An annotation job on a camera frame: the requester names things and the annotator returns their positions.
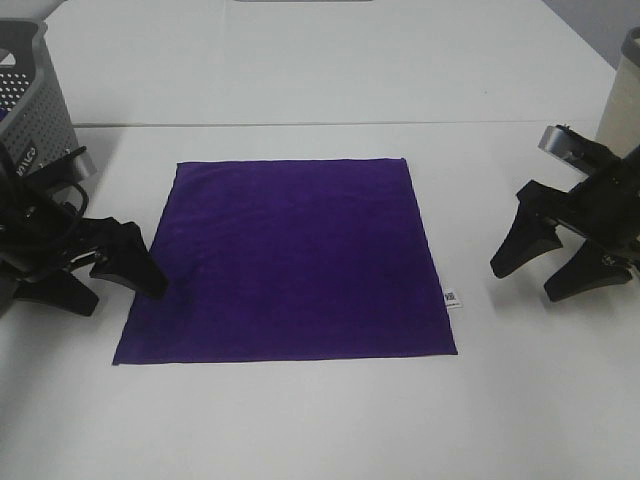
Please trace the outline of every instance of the white table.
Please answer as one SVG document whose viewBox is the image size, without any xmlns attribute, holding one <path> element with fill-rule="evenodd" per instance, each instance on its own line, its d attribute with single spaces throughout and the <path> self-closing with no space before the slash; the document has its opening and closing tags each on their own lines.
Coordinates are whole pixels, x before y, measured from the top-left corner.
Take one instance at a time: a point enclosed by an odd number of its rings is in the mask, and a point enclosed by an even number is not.
<svg viewBox="0 0 640 480">
<path fill-rule="evenodd" d="M 405 156 L 464 303 L 460 355 L 112 367 L 132 293 L 90 280 L 92 318 L 16 304 L 0 319 L 0 478 L 637 478 L 637 282 L 549 303 L 568 234 L 507 280 L 489 268 L 517 189 L 578 178 L 536 149 L 545 126 L 80 129 L 103 172 L 88 214 L 133 219 L 147 241 L 176 161 Z"/>
<path fill-rule="evenodd" d="M 78 124 L 597 120 L 614 73 L 539 0 L 71 0 L 47 22 Z"/>
</svg>

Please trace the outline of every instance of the wire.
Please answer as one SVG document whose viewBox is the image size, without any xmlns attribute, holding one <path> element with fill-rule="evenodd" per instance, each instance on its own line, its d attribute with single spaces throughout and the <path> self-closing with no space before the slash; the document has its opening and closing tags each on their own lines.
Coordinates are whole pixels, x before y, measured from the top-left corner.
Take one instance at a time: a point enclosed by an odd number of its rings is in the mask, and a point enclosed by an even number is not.
<svg viewBox="0 0 640 480">
<path fill-rule="evenodd" d="M 74 188 L 82 197 L 82 203 L 78 212 L 74 215 L 71 224 L 67 229 L 60 234 L 59 236 L 53 238 L 48 242 L 36 243 L 32 245 L 17 245 L 17 244 L 6 244 L 0 243 L 0 252 L 8 252 L 8 253 L 34 253 L 34 252 L 43 252 L 46 250 L 55 250 L 56 248 L 61 247 L 64 242 L 73 234 L 75 229 L 78 227 L 80 220 L 82 220 L 82 216 L 84 212 L 87 211 L 87 206 L 89 205 L 89 195 L 78 183 L 75 182 L 67 182 L 66 180 L 61 181 L 60 183 L 64 183 L 72 188 Z"/>
</svg>

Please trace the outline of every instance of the laundry basket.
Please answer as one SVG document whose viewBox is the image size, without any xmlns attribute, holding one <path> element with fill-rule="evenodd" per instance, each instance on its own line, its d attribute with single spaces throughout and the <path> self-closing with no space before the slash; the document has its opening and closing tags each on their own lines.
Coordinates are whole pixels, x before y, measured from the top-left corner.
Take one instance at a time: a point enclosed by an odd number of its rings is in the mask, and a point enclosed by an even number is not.
<svg viewBox="0 0 640 480">
<path fill-rule="evenodd" d="M 0 19 L 0 142 L 20 176 L 78 148 L 44 41 L 46 29 L 40 21 Z M 87 153 L 74 160 L 72 170 L 78 181 L 94 172 Z"/>
</svg>

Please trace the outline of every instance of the purple cloth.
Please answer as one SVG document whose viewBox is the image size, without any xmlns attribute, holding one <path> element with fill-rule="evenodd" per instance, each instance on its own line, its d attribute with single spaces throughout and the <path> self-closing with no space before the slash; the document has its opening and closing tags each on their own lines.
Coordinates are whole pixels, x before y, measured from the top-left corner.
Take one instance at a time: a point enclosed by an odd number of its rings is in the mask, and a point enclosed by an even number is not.
<svg viewBox="0 0 640 480">
<path fill-rule="evenodd" d="M 456 354 L 404 159 L 178 171 L 114 364 Z"/>
</svg>

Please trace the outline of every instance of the towel tag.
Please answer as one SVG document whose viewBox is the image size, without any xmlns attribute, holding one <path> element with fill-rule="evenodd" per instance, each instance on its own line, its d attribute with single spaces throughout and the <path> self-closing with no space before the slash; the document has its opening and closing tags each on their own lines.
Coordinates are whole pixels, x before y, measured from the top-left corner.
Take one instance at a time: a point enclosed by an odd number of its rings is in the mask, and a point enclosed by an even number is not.
<svg viewBox="0 0 640 480">
<path fill-rule="evenodd" d="M 448 310 L 462 308 L 462 302 L 453 288 L 446 288 L 442 293 L 444 294 L 444 304 Z"/>
</svg>

